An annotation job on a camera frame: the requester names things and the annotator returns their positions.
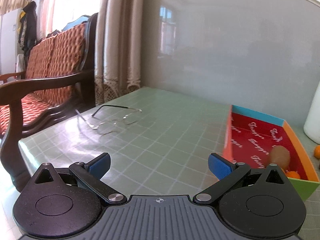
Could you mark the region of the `brown kiwi fruit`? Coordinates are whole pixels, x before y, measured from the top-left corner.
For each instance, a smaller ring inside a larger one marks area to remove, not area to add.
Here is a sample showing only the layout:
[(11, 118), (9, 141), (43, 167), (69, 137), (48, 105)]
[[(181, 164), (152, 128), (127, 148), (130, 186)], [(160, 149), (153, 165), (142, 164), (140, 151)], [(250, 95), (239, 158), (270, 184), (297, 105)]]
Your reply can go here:
[(277, 164), (284, 170), (287, 170), (290, 160), (290, 152), (284, 146), (274, 146), (269, 153), (269, 163)]

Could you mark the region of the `hanging dark clothes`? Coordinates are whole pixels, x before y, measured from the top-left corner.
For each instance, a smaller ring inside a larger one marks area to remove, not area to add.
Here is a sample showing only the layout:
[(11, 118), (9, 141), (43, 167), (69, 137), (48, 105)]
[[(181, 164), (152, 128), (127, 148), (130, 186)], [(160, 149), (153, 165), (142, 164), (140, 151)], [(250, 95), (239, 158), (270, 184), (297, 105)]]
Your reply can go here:
[(25, 13), (20, 19), (20, 32), (18, 42), (20, 49), (23, 51), (25, 57), (30, 55), (30, 51), (35, 46), (37, 41), (37, 16), (36, 16), (36, 2), (29, 2), (22, 11)]

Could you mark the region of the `orange tangerine top of pile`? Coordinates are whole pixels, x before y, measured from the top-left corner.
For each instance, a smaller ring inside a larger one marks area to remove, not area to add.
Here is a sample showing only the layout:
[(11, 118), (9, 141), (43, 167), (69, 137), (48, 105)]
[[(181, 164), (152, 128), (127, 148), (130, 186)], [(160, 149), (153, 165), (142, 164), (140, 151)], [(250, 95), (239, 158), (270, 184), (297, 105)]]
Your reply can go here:
[(316, 159), (320, 159), (320, 145), (317, 145), (313, 151), (313, 156)]

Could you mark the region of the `white refrigerator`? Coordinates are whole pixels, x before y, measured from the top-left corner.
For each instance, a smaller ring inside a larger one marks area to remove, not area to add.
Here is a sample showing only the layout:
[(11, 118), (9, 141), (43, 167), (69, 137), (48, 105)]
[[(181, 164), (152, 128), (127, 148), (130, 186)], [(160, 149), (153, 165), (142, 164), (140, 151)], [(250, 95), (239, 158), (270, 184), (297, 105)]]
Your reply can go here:
[(23, 51), (18, 41), (22, 9), (1, 16), (1, 75), (25, 70)]

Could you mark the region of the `thin metal eyeglasses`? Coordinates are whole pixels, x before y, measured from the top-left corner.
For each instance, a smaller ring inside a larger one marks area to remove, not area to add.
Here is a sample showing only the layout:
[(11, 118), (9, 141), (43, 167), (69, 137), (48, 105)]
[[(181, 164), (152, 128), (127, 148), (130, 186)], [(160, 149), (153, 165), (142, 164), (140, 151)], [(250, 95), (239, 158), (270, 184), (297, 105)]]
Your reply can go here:
[[(121, 117), (107, 117), (103, 120), (96, 118), (95, 116), (105, 108), (123, 109), (126, 110), (127, 113)], [(99, 135), (107, 135), (115, 132), (116, 129), (121, 125), (129, 126), (137, 123), (140, 120), (143, 111), (138, 108), (127, 106), (102, 105), (90, 116), (89, 119), (84, 118), (84, 116), (77, 109), (75, 110), (75, 112), (89, 128), (96, 131)]]

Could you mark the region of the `beige lace curtain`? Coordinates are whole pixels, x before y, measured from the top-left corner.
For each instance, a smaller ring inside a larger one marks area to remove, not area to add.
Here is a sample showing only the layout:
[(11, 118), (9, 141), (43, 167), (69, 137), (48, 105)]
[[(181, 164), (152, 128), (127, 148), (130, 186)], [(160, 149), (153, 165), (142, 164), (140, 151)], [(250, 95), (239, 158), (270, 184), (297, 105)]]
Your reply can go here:
[(101, 0), (95, 34), (95, 103), (140, 88), (143, 0)]

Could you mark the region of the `wooden sofa red cushion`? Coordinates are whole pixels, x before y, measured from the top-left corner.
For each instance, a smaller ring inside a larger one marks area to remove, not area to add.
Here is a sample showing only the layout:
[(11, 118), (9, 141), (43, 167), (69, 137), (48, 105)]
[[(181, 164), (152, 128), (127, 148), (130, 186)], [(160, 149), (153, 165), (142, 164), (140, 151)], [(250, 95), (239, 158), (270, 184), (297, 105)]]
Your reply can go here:
[(25, 71), (1, 75), (1, 164), (18, 192), (31, 178), (18, 142), (94, 106), (97, 19), (43, 39)]

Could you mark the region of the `colourful cardboard box red inside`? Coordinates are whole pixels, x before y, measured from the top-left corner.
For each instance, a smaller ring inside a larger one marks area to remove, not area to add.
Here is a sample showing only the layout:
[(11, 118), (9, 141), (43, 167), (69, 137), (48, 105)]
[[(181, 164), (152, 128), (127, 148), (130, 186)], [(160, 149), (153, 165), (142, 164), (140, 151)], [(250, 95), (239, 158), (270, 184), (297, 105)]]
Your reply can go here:
[(283, 119), (248, 108), (232, 105), (226, 122), (222, 156), (232, 163), (244, 162), (252, 168), (265, 168), (274, 146), (290, 153), (288, 171), (300, 178), (290, 178), (302, 200), (307, 200), (317, 187), (319, 177), (302, 143)]

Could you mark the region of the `orange tangerine in box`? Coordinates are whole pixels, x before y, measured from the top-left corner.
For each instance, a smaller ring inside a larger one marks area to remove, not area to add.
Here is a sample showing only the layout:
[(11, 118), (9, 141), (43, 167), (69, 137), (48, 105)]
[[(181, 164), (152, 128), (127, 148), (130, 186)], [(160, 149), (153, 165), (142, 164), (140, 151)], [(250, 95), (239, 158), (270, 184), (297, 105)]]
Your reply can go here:
[(285, 170), (283, 168), (281, 170), (288, 178), (300, 179), (300, 175), (297, 171)]

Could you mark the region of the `white thermos jug blue lid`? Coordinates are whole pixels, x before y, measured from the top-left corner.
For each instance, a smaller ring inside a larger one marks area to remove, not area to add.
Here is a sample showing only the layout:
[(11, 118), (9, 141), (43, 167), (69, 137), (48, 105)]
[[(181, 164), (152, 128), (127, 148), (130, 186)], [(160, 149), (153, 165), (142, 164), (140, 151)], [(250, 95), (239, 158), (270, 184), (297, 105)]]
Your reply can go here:
[(312, 141), (320, 144), (320, 83), (317, 86), (303, 129)]

